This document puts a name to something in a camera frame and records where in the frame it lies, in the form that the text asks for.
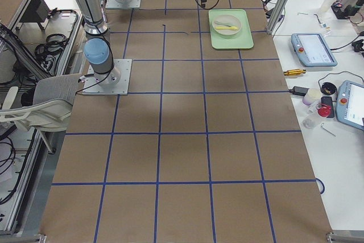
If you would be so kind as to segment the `cream round plate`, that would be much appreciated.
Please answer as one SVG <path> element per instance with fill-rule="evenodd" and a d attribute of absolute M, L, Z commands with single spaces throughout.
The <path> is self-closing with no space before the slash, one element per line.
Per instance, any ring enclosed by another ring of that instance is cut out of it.
<path fill-rule="evenodd" d="M 212 19 L 212 28 L 219 35 L 232 38 L 241 32 L 242 23 L 233 15 L 216 15 Z"/>

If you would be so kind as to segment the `yellow plastic fork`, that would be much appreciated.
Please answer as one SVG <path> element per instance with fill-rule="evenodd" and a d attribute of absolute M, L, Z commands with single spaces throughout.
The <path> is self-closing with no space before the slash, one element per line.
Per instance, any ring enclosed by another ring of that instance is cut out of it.
<path fill-rule="evenodd" d="M 215 30 L 235 30 L 235 31 L 239 30 L 239 28 L 237 26 L 231 26 L 231 27 L 226 27 L 226 26 L 219 27 L 219 26 L 217 26 L 214 29 Z"/>

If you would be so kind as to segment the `pale green plastic spoon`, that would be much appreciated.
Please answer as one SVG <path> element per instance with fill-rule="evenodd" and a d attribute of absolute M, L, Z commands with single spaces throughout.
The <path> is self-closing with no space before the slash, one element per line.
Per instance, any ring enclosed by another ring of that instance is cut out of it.
<path fill-rule="evenodd" d="M 231 24 L 231 23 L 228 23 L 228 22 L 220 22 L 220 21 L 217 21 L 217 20 L 215 20 L 214 23 L 217 24 L 217 25 L 226 26 L 226 27 L 233 26 L 233 24 Z"/>

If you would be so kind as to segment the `green plastic tray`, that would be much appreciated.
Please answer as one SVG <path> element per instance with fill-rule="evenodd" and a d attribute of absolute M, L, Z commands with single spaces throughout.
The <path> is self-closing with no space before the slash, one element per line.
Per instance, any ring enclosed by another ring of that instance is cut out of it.
<path fill-rule="evenodd" d="M 216 50 L 251 49 L 254 46 L 246 11 L 214 9 L 209 11 L 212 47 Z"/>

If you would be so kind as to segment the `gold cylindrical tool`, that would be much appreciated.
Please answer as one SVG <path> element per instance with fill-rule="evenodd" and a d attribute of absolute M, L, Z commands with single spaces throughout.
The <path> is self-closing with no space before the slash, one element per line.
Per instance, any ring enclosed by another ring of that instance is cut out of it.
<path fill-rule="evenodd" d="M 302 75 L 305 74 L 306 70 L 305 69 L 290 69 L 287 71 L 284 71 L 283 74 L 285 76 L 298 76 L 298 75 Z"/>

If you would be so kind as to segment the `upper teach pendant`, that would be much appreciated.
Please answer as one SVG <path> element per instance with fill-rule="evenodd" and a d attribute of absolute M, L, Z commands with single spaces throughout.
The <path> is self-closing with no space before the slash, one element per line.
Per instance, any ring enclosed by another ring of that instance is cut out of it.
<path fill-rule="evenodd" d="M 291 35 L 293 50 L 305 67 L 335 67 L 333 56 L 324 37 L 319 33 L 294 33 Z"/>

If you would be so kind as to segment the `teach pendant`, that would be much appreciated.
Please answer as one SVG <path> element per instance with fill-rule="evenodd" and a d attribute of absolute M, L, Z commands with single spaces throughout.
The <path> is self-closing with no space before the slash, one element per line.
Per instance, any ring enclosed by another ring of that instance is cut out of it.
<path fill-rule="evenodd" d="M 363 130 L 363 85 L 346 80 L 338 90 L 336 118 L 338 121 Z"/>
<path fill-rule="evenodd" d="M 335 67 L 333 56 L 324 37 L 319 33 L 294 33 L 291 35 L 293 50 L 305 67 Z"/>

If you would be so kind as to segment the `black power adapter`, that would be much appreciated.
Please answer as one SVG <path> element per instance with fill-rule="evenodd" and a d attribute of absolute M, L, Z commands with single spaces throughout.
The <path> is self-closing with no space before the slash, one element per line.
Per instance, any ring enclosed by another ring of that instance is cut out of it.
<path fill-rule="evenodd" d="M 294 86 L 288 90 L 291 94 L 304 97 L 309 89 L 305 87 Z"/>

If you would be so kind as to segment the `white cup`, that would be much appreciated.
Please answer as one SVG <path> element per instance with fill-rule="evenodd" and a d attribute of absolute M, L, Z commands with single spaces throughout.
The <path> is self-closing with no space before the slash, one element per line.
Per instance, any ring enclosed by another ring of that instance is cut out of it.
<path fill-rule="evenodd" d="M 322 93 L 319 89 L 309 88 L 306 92 L 305 96 L 302 99 L 303 104 L 312 105 L 314 102 L 320 100 L 322 97 Z"/>

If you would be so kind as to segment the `red lid jar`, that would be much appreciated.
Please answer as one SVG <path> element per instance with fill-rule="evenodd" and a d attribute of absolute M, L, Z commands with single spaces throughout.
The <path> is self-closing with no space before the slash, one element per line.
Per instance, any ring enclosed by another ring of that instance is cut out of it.
<path fill-rule="evenodd" d="M 329 105 L 321 104 L 318 109 L 317 113 L 320 117 L 327 118 L 331 114 L 332 107 Z"/>

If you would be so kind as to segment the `grey office chair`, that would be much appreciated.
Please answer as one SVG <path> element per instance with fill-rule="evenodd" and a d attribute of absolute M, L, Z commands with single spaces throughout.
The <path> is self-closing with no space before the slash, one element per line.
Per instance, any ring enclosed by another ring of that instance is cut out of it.
<path fill-rule="evenodd" d="M 19 130 L 32 127 L 38 131 L 48 152 L 55 153 L 46 132 L 65 131 L 72 113 L 79 73 L 49 77 L 40 80 L 35 88 L 31 106 L 12 108 L 18 87 L 11 87 L 1 108 L 1 122 L 13 122 Z"/>

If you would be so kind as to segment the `lower teach pendant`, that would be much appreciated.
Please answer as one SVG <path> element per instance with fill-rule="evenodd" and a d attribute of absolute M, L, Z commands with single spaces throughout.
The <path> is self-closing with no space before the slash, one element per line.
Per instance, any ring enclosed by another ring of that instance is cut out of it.
<path fill-rule="evenodd" d="M 346 80 L 338 90 L 336 118 L 338 121 L 363 130 L 363 85 Z"/>

